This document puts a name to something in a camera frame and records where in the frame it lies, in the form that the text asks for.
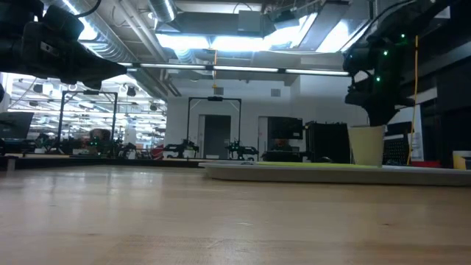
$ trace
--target white cup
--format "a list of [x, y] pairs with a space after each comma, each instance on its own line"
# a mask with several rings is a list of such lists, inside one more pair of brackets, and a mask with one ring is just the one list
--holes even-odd
[[385, 126], [349, 127], [348, 137], [357, 165], [382, 166]]

